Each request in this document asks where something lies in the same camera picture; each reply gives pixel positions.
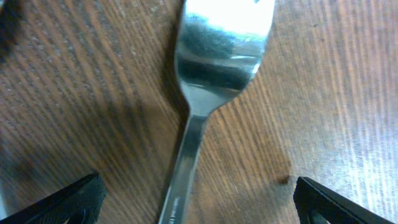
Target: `fork head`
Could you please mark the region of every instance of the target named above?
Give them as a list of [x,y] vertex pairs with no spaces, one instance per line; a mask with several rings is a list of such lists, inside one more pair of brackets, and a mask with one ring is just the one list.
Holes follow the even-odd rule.
[[191,114],[208,116],[252,80],[265,52],[274,0],[187,0],[175,49]]

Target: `wood grain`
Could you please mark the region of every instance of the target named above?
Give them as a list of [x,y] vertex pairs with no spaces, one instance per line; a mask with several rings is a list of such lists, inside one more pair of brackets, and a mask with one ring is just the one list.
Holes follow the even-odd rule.
[[[7,213],[92,170],[98,223],[154,223],[187,106],[174,81],[182,1],[9,0],[0,20]],[[298,223],[311,177],[398,222],[398,2],[278,0],[268,52],[215,111],[188,223]]]

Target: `wooden surface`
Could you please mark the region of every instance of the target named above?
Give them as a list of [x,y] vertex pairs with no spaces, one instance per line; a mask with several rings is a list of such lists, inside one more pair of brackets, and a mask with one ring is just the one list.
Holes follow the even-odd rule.
[[[98,223],[154,223],[187,106],[180,0],[31,0],[0,20],[0,184],[8,214],[92,170]],[[298,223],[308,176],[398,222],[398,2],[276,2],[256,78],[215,111],[187,223]]]

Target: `black plastic piece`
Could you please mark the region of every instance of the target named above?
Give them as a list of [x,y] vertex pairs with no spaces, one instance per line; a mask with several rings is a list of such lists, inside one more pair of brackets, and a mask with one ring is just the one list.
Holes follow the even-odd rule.
[[293,198],[301,224],[392,223],[308,177],[298,178]]
[[90,174],[0,221],[0,224],[92,224],[106,195],[98,174]]

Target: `dark spot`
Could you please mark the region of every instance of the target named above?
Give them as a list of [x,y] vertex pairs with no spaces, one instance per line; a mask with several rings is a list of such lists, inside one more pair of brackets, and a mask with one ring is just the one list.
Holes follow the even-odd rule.
[[280,185],[287,185],[290,180],[290,175],[283,175],[276,179],[276,182]]
[[21,18],[20,1],[5,1],[3,8],[0,9],[0,63],[11,51],[11,47],[16,45],[16,32],[19,29]]

